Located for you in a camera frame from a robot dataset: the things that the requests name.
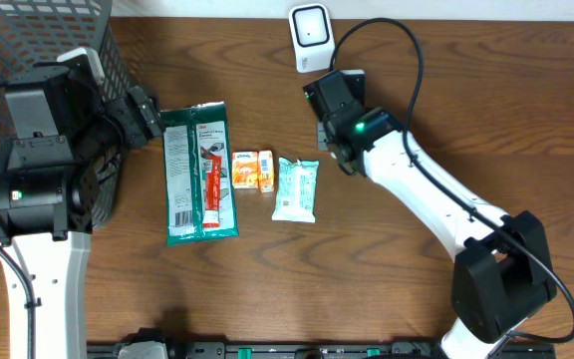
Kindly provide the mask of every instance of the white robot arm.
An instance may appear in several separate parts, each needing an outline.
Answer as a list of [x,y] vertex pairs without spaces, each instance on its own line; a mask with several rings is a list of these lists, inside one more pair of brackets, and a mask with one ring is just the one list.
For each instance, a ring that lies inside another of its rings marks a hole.
[[[436,164],[411,134],[408,136],[414,155],[418,156],[425,169],[461,199],[476,206],[484,216],[502,225],[501,218],[506,215],[504,210],[487,203],[463,186]],[[471,220],[468,213],[411,164],[403,145],[402,132],[391,132],[375,141],[374,147],[364,153],[364,162],[367,177],[404,203],[439,239],[451,259],[455,259],[455,255],[464,249],[467,239],[483,239],[492,233],[479,221]],[[477,339],[459,319],[440,343],[446,356],[451,359],[484,359],[496,345]]]
[[[20,265],[39,305],[35,308],[35,358],[86,357],[85,279],[91,235],[68,232],[68,239],[53,240],[52,233],[19,235],[6,252]],[[10,358],[27,359],[28,315],[19,278],[2,263],[8,289]]]

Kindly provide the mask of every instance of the mesh basket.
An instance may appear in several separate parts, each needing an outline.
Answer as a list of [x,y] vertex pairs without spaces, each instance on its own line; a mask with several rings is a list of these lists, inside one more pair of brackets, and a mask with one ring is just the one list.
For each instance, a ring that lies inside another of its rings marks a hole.
[[[57,56],[85,46],[97,50],[104,67],[104,100],[123,94],[133,80],[108,26],[111,9],[110,0],[0,0],[0,82],[36,62],[55,61]],[[0,147],[15,136],[0,90]],[[102,185],[93,210],[95,226],[109,218],[117,178],[113,176]]]

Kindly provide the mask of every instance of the white sensor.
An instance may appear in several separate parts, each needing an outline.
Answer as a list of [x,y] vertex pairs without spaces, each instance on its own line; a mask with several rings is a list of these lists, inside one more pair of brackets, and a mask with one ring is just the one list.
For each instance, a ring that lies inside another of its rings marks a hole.
[[296,6],[289,11],[289,27],[298,72],[328,69],[336,43],[327,8],[322,4]]

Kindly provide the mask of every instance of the product label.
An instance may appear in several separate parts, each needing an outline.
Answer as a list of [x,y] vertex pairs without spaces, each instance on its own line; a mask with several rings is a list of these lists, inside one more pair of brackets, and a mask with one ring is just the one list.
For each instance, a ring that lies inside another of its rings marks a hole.
[[218,228],[218,209],[220,207],[220,163],[221,157],[205,159],[205,214],[204,228]]
[[233,210],[233,193],[229,192],[229,154],[226,147],[225,124],[221,121],[196,125],[196,149],[200,154],[200,188],[202,198],[202,210],[205,213],[205,159],[221,157],[220,163],[220,203],[218,206],[218,227],[206,228],[205,231],[229,229],[235,226]]
[[274,159],[271,151],[258,153],[258,166],[260,167],[260,176],[258,178],[260,191],[274,191]]
[[194,233],[187,126],[167,128],[164,142],[169,234]]

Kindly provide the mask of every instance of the wood grain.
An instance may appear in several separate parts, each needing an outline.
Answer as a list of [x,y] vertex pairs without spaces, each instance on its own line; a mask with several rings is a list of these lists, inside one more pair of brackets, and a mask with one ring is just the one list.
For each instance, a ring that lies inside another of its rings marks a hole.
[[[356,23],[335,21],[334,32]],[[574,293],[574,24],[409,24],[427,66],[419,142],[482,197],[535,213]],[[296,73],[286,21],[121,18],[112,27],[129,68],[164,108],[223,100],[234,150],[319,160],[317,222],[273,222],[273,195],[239,190],[240,237],[165,247],[161,144],[130,153],[114,218],[94,235],[89,340],[144,326],[234,341],[379,341],[448,330],[446,252],[399,201],[345,177],[316,150],[301,87],[320,74]],[[404,114],[417,68],[399,31],[361,30],[338,65],[365,69],[368,103]],[[561,297],[524,325],[546,335],[569,327]],[[7,328],[0,268],[0,357]],[[574,342],[557,350],[574,358]]]

